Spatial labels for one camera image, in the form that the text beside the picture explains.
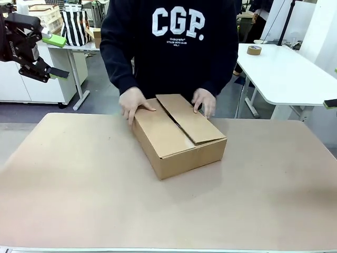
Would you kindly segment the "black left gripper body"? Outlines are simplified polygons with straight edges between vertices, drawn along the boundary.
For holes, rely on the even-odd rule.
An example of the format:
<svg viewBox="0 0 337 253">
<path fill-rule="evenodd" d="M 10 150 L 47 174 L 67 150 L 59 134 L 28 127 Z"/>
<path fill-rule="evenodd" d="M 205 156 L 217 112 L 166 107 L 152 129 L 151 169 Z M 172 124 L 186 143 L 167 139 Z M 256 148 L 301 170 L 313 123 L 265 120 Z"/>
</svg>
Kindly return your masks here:
<svg viewBox="0 0 337 253">
<path fill-rule="evenodd" d="M 1 60 L 21 65 L 38 59 L 38 18 L 5 18 Z"/>
</svg>

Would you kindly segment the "person's right hand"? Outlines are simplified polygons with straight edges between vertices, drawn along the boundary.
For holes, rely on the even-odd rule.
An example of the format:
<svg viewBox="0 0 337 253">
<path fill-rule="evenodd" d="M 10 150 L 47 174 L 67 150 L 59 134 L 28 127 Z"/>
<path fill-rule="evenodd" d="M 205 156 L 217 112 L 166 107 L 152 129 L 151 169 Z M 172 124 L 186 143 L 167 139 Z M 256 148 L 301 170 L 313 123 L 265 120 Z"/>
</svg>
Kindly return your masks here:
<svg viewBox="0 0 337 253">
<path fill-rule="evenodd" d="M 122 108 L 122 115 L 129 125 L 133 124 L 135 113 L 139 107 L 149 111 L 156 111 L 155 108 L 150 106 L 141 90 L 137 87 L 132 87 L 120 95 L 119 104 Z"/>
</svg>

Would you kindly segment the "person's left hand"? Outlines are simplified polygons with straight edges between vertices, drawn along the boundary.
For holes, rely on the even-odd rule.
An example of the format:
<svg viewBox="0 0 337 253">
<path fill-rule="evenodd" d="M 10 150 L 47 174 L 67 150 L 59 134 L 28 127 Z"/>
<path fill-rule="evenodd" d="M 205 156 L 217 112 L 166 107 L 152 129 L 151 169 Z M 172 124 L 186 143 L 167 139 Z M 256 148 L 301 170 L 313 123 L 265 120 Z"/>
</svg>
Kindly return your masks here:
<svg viewBox="0 0 337 253">
<path fill-rule="evenodd" d="M 199 107 L 202 106 L 207 119 L 215 115 L 216 98 L 208 90 L 197 89 L 193 94 L 192 104 L 194 113 L 197 113 Z"/>
</svg>

